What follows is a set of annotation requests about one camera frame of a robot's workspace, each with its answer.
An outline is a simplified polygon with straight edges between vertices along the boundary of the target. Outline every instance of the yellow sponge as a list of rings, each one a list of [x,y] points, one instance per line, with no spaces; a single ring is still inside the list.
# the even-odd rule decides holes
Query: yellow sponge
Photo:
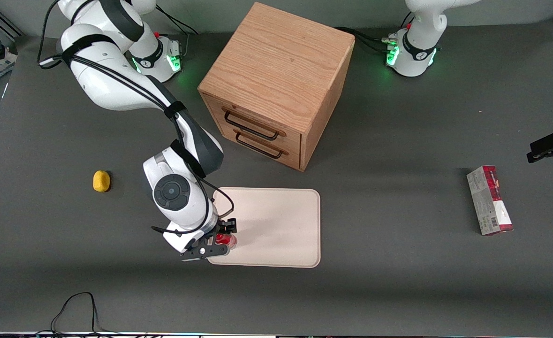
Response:
[[[98,170],[92,176],[92,188],[98,192],[106,192],[109,190],[109,174],[105,171]]]

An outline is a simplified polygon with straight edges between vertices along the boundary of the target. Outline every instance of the drawer handle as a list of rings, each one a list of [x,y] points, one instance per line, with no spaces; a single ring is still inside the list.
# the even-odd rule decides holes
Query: drawer handle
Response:
[[[246,143],[244,141],[241,141],[239,139],[239,137],[241,136],[241,133],[237,133],[237,136],[235,137],[235,139],[237,140],[238,143],[246,146],[247,148],[250,148],[252,150],[255,150],[256,152],[259,152],[260,154],[264,154],[266,156],[268,156],[269,158],[274,158],[275,160],[277,160],[278,158],[280,158],[282,156],[282,150],[279,150],[278,152],[278,155],[273,155],[273,154],[270,154],[269,152],[264,152],[263,150],[261,150],[260,148],[257,148],[257,147],[254,147],[252,146],[251,144],[249,143]]]
[[[237,123],[237,122],[234,122],[233,120],[229,120],[228,117],[231,115],[231,112],[227,111],[227,113],[224,114],[224,119],[229,123],[229,124],[232,124],[233,126],[235,127],[238,127],[238,128],[241,128],[242,130],[248,132],[248,133],[252,133],[253,135],[257,136],[257,137],[261,137],[263,139],[267,139],[268,141],[274,141],[277,137],[278,137],[278,131],[275,131],[274,132],[274,136],[268,136],[268,135],[264,135],[263,133],[260,133],[260,132],[257,132],[253,129],[249,129],[247,128],[246,126],[240,124],[240,123]]]

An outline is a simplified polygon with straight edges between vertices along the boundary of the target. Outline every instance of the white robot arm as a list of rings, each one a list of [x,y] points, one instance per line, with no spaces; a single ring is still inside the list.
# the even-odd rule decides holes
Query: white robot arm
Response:
[[[437,42],[447,28],[446,9],[468,6],[481,0],[405,0],[416,18],[410,29],[389,35],[395,41],[387,65],[405,77],[417,77],[432,64]]]
[[[58,6],[72,25],[98,27],[122,53],[130,51],[143,75],[165,82],[180,70],[178,41],[156,37],[140,17],[155,9],[155,0],[60,0]]]
[[[158,80],[137,73],[105,31],[77,23],[64,31],[60,55],[80,86],[99,106],[110,110],[158,108],[173,122],[177,139],[145,161],[143,169],[156,206],[171,221],[167,229],[153,227],[181,253],[184,261],[224,255],[229,247],[212,239],[236,232],[234,219],[221,220],[201,180],[220,168],[223,152],[218,141],[193,120]]]

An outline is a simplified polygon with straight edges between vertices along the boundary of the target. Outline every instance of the wooden drawer cabinet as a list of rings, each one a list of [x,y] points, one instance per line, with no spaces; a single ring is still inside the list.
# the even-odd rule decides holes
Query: wooden drawer cabinet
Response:
[[[353,45],[350,34],[256,2],[199,93],[225,138],[304,171]]]

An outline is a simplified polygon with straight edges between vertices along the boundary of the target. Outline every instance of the red and white box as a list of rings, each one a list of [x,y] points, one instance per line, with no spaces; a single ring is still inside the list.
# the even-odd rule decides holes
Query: red and white box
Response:
[[[474,209],[483,236],[512,231],[512,221],[501,195],[495,165],[484,165],[467,175]]]

